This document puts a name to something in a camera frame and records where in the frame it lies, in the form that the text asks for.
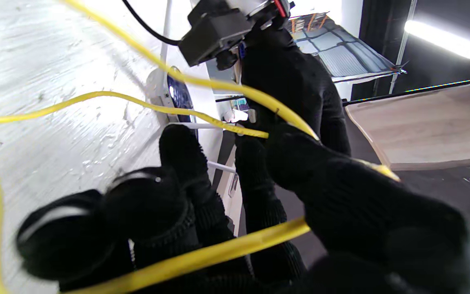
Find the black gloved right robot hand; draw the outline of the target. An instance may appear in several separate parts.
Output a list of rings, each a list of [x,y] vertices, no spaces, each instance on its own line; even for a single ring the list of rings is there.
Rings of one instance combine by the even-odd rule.
[[[70,292],[233,240],[192,130],[166,126],[159,153],[162,166],[128,172],[104,195],[87,190],[32,212],[16,236],[23,268]],[[302,201],[327,254],[305,269],[284,242],[138,294],[470,294],[470,224],[447,203],[285,124],[265,146],[243,136],[236,168],[248,233],[286,221],[278,184]]]

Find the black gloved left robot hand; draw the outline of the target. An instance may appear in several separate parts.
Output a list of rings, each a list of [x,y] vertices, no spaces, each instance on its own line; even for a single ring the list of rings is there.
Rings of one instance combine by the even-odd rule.
[[[351,155],[341,97],[328,71],[303,53],[285,29],[254,29],[245,37],[241,84],[274,97],[310,125],[321,143]]]

